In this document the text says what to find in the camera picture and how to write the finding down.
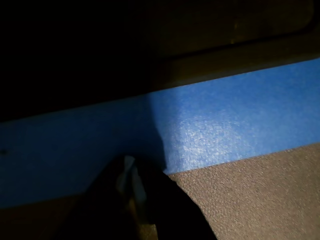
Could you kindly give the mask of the black gripper finger blue tape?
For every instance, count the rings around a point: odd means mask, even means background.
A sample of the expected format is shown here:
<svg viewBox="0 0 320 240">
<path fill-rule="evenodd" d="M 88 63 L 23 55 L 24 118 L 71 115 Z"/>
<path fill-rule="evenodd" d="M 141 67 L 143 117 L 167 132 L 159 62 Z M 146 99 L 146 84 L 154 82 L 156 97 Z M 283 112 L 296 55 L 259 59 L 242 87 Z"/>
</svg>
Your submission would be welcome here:
<svg viewBox="0 0 320 240">
<path fill-rule="evenodd" d="M 207 240 L 208 222 L 198 205 L 152 163 L 138 160 L 147 211 L 159 240 Z"/>
<path fill-rule="evenodd" d="M 139 240 L 147 222 L 147 193 L 133 156 L 121 156 L 98 175 L 76 209 L 77 240 Z"/>
</svg>

